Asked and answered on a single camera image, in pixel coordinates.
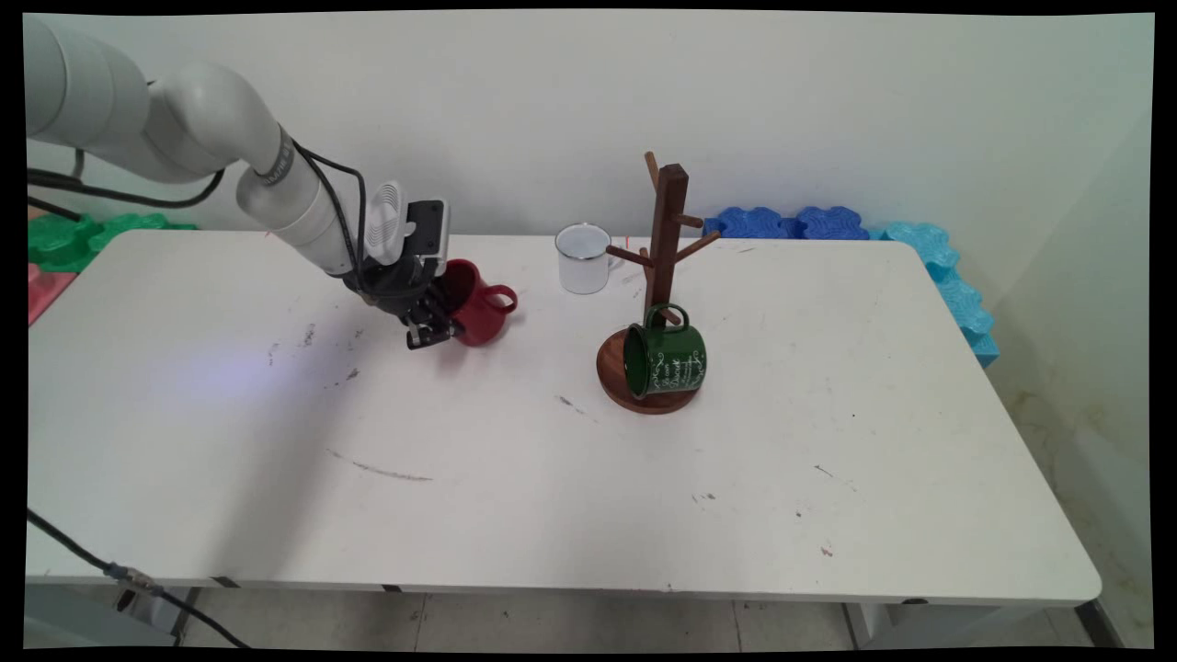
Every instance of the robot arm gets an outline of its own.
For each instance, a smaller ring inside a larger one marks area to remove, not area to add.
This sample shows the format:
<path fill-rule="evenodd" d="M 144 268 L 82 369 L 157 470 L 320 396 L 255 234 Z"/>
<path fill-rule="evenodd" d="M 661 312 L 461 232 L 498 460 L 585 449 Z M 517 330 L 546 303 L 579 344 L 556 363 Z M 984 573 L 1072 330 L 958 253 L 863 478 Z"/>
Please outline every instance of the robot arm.
<path fill-rule="evenodd" d="M 240 74 L 195 62 L 148 84 L 119 51 L 26 14 L 25 133 L 85 150 L 144 178 L 187 183 L 242 160 L 238 205 L 306 259 L 410 327 L 411 349 L 460 333 L 446 313 L 448 207 L 408 204 L 390 181 L 346 219 L 353 269 L 330 183 Z"/>

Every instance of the wooden mug stand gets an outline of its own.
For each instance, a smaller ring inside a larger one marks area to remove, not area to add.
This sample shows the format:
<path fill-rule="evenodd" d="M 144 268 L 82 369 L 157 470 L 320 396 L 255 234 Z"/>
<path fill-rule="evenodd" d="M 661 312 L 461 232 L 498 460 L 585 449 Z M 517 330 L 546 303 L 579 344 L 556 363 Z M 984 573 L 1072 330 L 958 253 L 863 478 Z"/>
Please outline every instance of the wooden mug stand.
<path fill-rule="evenodd" d="M 654 200 L 653 231 L 650 233 L 650 250 L 641 249 L 633 253 L 610 245 L 606 252 L 613 257 L 640 264 L 646 274 L 646 299 L 641 316 L 656 304 L 670 303 L 671 283 L 674 280 L 674 265 L 691 257 L 697 251 L 719 238 L 719 232 L 712 232 L 696 240 L 690 246 L 678 250 L 678 237 L 683 226 L 703 227 L 703 219 L 683 213 L 686 205 L 686 171 L 678 164 L 658 167 L 653 152 L 646 152 L 646 166 L 653 181 L 657 198 Z M 669 309 L 663 309 L 661 317 L 654 319 L 654 326 L 665 326 L 666 320 L 679 324 L 681 320 Z M 672 393 L 653 393 L 641 399 L 630 393 L 625 380 L 625 362 L 621 349 L 625 345 L 626 329 L 613 333 L 597 351 L 597 377 L 609 397 L 617 404 L 638 413 L 670 413 L 678 411 L 691 402 L 698 391 L 676 391 Z"/>

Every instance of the table leg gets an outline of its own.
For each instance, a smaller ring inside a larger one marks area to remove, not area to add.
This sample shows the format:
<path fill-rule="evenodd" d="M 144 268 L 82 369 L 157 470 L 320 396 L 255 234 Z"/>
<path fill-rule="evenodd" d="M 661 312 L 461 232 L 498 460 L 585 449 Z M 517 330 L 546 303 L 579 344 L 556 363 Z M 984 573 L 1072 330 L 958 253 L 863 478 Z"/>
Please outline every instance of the table leg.
<path fill-rule="evenodd" d="M 967 646 L 990 628 L 1033 614 L 1035 607 L 949 604 L 846 604 L 859 649 L 952 648 Z"/>

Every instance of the round wooden base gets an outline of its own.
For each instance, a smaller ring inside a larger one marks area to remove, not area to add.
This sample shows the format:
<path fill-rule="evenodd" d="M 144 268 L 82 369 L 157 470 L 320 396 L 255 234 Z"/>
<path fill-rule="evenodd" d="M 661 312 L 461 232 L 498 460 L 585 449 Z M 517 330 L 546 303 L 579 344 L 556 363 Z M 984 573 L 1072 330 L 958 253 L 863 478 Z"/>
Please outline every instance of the round wooden base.
<path fill-rule="evenodd" d="M 625 362 L 621 359 L 621 347 L 625 345 L 623 329 L 609 337 L 597 350 L 597 377 L 613 402 L 638 413 L 670 413 L 678 411 L 691 402 L 698 391 L 676 391 L 673 393 L 654 393 L 640 400 L 630 393 L 625 382 Z"/>

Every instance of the light blue foam block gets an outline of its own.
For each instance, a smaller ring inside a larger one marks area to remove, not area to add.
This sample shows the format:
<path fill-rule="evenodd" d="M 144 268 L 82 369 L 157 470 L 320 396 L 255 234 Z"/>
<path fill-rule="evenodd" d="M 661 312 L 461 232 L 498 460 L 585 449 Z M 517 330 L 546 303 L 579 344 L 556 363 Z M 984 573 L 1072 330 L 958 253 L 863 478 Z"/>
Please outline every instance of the light blue foam block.
<path fill-rule="evenodd" d="M 993 316 L 980 307 L 980 292 L 962 280 L 955 269 L 949 270 L 936 287 L 970 345 L 980 340 L 993 327 Z"/>
<path fill-rule="evenodd" d="M 960 253 L 949 245 L 949 233 L 931 223 L 911 225 L 910 223 L 892 223 L 883 231 L 883 239 L 903 241 L 924 260 L 932 280 L 939 283 L 960 260 Z"/>
<path fill-rule="evenodd" d="M 980 362 L 982 368 L 989 368 L 989 364 L 1002 356 L 1002 352 L 997 349 L 997 343 L 993 342 L 993 337 L 989 333 L 985 333 L 979 340 L 972 344 L 972 353 Z"/>

